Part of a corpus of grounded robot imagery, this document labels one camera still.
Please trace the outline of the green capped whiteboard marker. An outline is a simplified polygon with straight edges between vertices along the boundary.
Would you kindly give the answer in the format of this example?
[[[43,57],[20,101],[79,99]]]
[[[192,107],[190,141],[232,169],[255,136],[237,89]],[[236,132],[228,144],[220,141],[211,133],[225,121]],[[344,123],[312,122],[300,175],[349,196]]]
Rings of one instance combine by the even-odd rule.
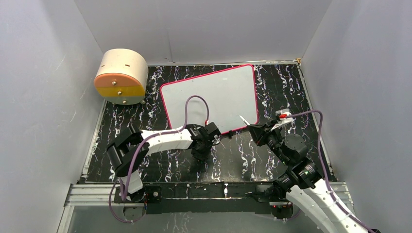
[[[246,125],[246,126],[249,126],[250,125],[250,123],[243,117],[243,116],[239,116],[240,117],[240,119],[244,122],[244,124]]]

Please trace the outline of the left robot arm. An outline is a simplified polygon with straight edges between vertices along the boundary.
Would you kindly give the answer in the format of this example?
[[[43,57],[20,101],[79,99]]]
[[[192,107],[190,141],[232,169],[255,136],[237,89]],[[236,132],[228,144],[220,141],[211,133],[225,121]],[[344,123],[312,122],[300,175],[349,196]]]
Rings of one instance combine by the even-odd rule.
[[[139,130],[130,125],[106,147],[106,153],[120,182],[122,201],[143,200],[145,189],[138,168],[146,156],[167,150],[190,150],[195,159],[205,161],[211,148],[219,144],[221,136],[213,122],[205,126],[189,124],[162,131]]]

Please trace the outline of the green marker cap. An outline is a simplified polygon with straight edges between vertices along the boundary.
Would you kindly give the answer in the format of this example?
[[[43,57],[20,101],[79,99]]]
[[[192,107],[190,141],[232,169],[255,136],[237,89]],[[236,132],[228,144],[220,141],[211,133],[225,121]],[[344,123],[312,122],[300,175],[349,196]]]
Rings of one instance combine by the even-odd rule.
[[[220,136],[215,137],[215,138],[212,140],[212,145],[213,145],[213,146],[216,146],[216,145],[220,144],[221,139],[222,139],[222,138],[221,138]]]

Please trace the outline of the pink framed whiteboard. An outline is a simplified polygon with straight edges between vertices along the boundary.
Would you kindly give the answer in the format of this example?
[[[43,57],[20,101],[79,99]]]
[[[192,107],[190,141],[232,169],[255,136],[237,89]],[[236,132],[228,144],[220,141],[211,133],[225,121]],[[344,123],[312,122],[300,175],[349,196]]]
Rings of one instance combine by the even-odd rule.
[[[242,65],[161,86],[160,94],[172,129],[214,122],[222,134],[259,120],[254,67]]]

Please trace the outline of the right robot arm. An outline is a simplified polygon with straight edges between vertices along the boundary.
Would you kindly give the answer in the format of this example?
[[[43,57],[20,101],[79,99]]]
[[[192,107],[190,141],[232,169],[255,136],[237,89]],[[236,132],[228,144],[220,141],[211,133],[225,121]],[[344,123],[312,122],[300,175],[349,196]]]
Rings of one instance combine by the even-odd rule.
[[[282,134],[286,120],[247,124],[257,146],[267,146],[287,167],[271,185],[259,185],[249,197],[261,202],[290,201],[325,233],[377,233],[362,225],[326,181],[321,168],[307,157],[302,136]]]

